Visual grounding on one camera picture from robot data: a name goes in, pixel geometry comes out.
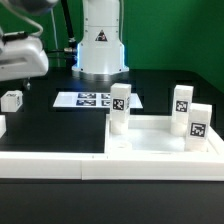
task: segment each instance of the black table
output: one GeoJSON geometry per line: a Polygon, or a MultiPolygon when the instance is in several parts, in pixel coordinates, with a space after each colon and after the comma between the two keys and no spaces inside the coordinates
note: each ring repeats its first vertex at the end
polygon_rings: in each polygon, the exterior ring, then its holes
{"type": "MultiPolygon", "coordinates": [[[[212,104],[211,126],[224,137],[224,94],[197,74],[185,71],[130,71],[129,83],[144,109],[131,114],[171,115],[173,89],[177,84],[194,86],[193,102],[212,104]]],[[[66,69],[51,69],[47,76],[31,80],[23,91],[23,107],[6,115],[7,133],[0,139],[1,150],[30,152],[104,152],[104,131],[108,109],[54,108],[58,92],[110,92],[112,82],[78,80],[66,69]]],[[[0,83],[0,95],[22,90],[21,81],[0,83]]]]}
{"type": "MultiPolygon", "coordinates": [[[[211,126],[224,138],[224,94],[186,71],[132,70],[144,109],[131,114],[171,115],[176,84],[193,85],[195,103],[212,104],[211,126]]],[[[109,92],[113,83],[77,80],[51,69],[31,80],[24,104],[6,115],[2,151],[103,153],[108,109],[53,108],[59,91],[109,92]]],[[[21,81],[0,83],[0,95],[22,90],[21,81]]],[[[224,183],[197,181],[0,180],[0,223],[223,223],[224,183]]]]}

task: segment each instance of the green background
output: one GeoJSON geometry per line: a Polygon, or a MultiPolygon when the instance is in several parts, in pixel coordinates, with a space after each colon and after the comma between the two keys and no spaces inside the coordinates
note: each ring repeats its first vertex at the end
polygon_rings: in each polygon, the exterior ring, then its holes
{"type": "MultiPolygon", "coordinates": [[[[83,35],[81,0],[68,0],[77,41],[83,35]]],[[[59,48],[68,46],[64,16],[54,8],[59,48]]],[[[46,49],[55,49],[50,14],[35,17],[44,27],[46,49]]],[[[224,92],[224,1],[125,0],[123,43],[130,69],[193,71],[224,92]]],[[[0,6],[4,32],[35,31],[0,6]]]]}

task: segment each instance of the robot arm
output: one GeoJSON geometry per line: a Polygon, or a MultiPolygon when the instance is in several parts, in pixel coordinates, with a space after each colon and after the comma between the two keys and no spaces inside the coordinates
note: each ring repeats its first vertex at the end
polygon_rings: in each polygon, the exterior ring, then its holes
{"type": "MultiPolygon", "coordinates": [[[[58,0],[0,0],[7,9],[21,9],[40,15],[58,0]]],[[[38,37],[25,32],[4,34],[0,28],[0,81],[43,76],[48,71],[48,58],[38,37]]]]}

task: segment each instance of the small white cube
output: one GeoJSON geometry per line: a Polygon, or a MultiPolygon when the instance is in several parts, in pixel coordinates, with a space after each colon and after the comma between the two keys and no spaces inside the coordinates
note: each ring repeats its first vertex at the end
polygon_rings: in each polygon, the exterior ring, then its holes
{"type": "Polygon", "coordinates": [[[6,132],[5,115],[0,115],[0,138],[6,132]]]}
{"type": "Polygon", "coordinates": [[[23,94],[19,90],[8,91],[1,98],[2,112],[16,112],[23,104],[23,94]]]}

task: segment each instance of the printed marker sheet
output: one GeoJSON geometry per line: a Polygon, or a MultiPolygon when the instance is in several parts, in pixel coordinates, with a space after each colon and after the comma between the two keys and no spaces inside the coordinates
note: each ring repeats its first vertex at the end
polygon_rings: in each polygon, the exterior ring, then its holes
{"type": "MultiPolygon", "coordinates": [[[[110,93],[59,92],[53,107],[109,108],[110,93]]],[[[143,108],[136,93],[131,94],[130,108],[143,108]]]]}

